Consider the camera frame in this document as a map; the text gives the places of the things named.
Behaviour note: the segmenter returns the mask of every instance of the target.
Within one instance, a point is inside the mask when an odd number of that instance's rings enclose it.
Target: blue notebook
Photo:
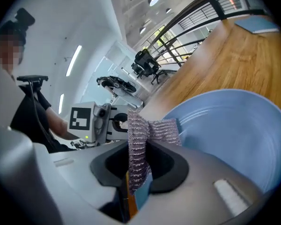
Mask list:
[[[235,21],[235,24],[248,30],[251,33],[263,33],[263,32],[278,32],[279,27],[263,17],[250,16],[246,19]]]

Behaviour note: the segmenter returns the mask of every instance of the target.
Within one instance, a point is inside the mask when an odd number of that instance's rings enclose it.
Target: wooden table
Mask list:
[[[183,101],[224,88],[256,92],[281,109],[281,32],[251,34],[234,24],[244,18],[219,22],[140,114],[162,119]]]

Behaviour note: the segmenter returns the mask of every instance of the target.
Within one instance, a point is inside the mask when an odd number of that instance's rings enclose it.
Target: knitted fabric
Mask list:
[[[146,121],[137,112],[128,112],[129,191],[133,195],[151,173],[146,161],[147,139],[181,146],[176,119]]]

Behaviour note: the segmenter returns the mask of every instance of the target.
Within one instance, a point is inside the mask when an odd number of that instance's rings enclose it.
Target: blue plate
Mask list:
[[[235,89],[195,96],[171,110],[182,145],[220,158],[261,191],[281,181],[281,110],[265,97]],[[152,178],[136,191],[140,208]]]

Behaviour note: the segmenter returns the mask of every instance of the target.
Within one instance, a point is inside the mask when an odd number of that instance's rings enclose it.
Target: window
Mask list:
[[[153,33],[140,47],[142,49],[148,48],[150,44],[153,42],[153,40],[159,35],[159,33],[164,29],[165,25],[159,28],[155,33]],[[171,31],[167,31],[164,35],[161,36],[161,40],[166,43],[173,39],[175,35]],[[172,53],[174,56],[176,56],[178,61],[183,61],[183,57],[181,57],[181,54],[187,53],[187,51],[184,49],[184,47],[174,49],[175,47],[181,46],[181,43],[175,39],[171,41],[169,44],[170,49],[172,49]],[[175,63],[175,60],[172,58],[172,56],[166,52],[165,47],[161,43],[161,41],[157,41],[148,49],[149,53],[153,58],[156,59],[156,61],[159,64],[165,64],[165,63]]]

